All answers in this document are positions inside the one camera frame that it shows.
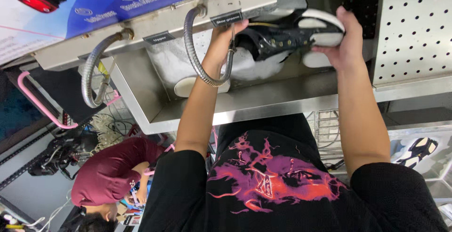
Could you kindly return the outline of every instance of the electrical cable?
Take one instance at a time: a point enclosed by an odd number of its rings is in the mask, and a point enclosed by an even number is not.
[[[42,232],[46,227],[47,227],[46,231],[49,231],[49,230],[50,230],[50,223],[51,223],[51,221],[53,220],[53,218],[55,218],[56,215],[57,215],[63,208],[65,208],[66,206],[69,206],[68,203],[71,202],[71,198],[69,198],[67,194],[68,194],[71,190],[72,190],[72,189],[68,190],[67,193],[66,193],[66,200],[67,200],[66,203],[65,203],[64,205],[58,207],[57,209],[55,209],[55,210],[50,214],[49,220],[46,222],[46,224],[44,224],[44,226],[42,227],[42,229],[37,230],[37,229],[34,228],[34,226],[35,226],[37,223],[40,223],[40,222],[42,222],[43,220],[45,220],[45,219],[46,219],[45,217],[39,218],[35,223],[32,223],[32,224],[25,224],[25,225],[26,225],[27,227],[29,227],[29,228],[34,229],[36,232]]]

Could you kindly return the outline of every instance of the flexible metal hose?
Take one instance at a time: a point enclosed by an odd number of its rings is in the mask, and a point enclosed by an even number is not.
[[[94,71],[94,67],[100,61],[100,56],[107,47],[113,44],[115,41],[121,41],[124,39],[133,39],[133,31],[131,29],[123,29],[119,33],[115,33],[104,40],[102,40],[91,52],[91,54],[86,59],[85,68],[82,74],[82,96],[85,103],[90,108],[97,108],[104,102],[105,92],[110,82],[110,75],[106,75],[100,84],[99,92],[96,99],[93,99],[91,92],[91,79]]]
[[[230,72],[232,70],[232,58],[234,56],[234,50],[230,47],[227,56],[226,56],[226,71],[223,76],[217,80],[212,79],[202,68],[201,63],[196,56],[195,47],[193,45],[193,21],[195,17],[200,15],[202,11],[205,10],[204,6],[197,6],[196,8],[191,9],[187,16],[185,17],[184,22],[184,41],[185,41],[185,49],[187,50],[187,55],[189,56],[190,63],[195,69],[198,76],[206,82],[206,84],[211,85],[213,87],[220,87],[230,77]]]

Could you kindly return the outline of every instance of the graphic print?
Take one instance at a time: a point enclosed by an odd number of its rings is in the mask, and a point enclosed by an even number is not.
[[[236,150],[237,158],[223,164],[214,164],[207,181],[234,180],[229,192],[213,194],[214,198],[235,196],[246,209],[231,213],[272,212],[271,204],[298,204],[301,200],[312,201],[339,197],[340,188],[347,187],[332,175],[320,171],[313,164],[283,155],[272,155],[272,147],[265,138],[262,152],[256,151],[247,132],[239,142],[229,147]]]

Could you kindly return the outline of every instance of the pink tube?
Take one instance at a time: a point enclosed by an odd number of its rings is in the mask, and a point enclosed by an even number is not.
[[[50,111],[46,107],[44,107],[44,105],[42,105],[41,102],[39,102],[39,100],[24,85],[24,78],[27,75],[30,75],[30,72],[28,72],[28,71],[22,72],[19,75],[19,78],[17,78],[17,83],[19,84],[20,89],[22,91],[24,91],[24,93],[36,104],[36,106],[38,108],[40,108],[44,112],[44,114],[46,114],[48,116],[48,118],[50,118],[50,120],[52,120],[52,122],[54,122],[58,127],[62,128],[62,129],[73,129],[73,128],[77,127],[78,124],[73,124],[73,125],[69,125],[69,126],[62,124],[58,119],[56,119],[53,116],[52,113],[50,113]]]
[[[117,93],[116,90],[114,90],[114,93],[115,93],[114,98],[107,103],[107,107],[121,98],[121,96]]]

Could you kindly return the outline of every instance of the pink handle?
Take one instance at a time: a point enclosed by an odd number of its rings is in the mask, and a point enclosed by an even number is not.
[[[50,111],[44,107],[44,105],[42,105],[42,103],[31,93],[31,91],[29,91],[27,89],[27,87],[25,87],[24,85],[24,78],[30,75],[30,72],[28,71],[24,71],[19,75],[19,78],[17,78],[17,83],[19,84],[20,89],[22,89],[24,91],[24,93],[36,104],[36,106],[38,108],[40,108],[44,114],[46,114],[48,116],[48,118],[50,118],[50,120],[52,120],[52,122],[54,122],[58,127],[62,128],[62,129],[73,129],[75,127],[78,126],[78,124],[73,124],[73,125],[64,125],[62,124],[58,119],[56,119],[52,113],[50,113]]]

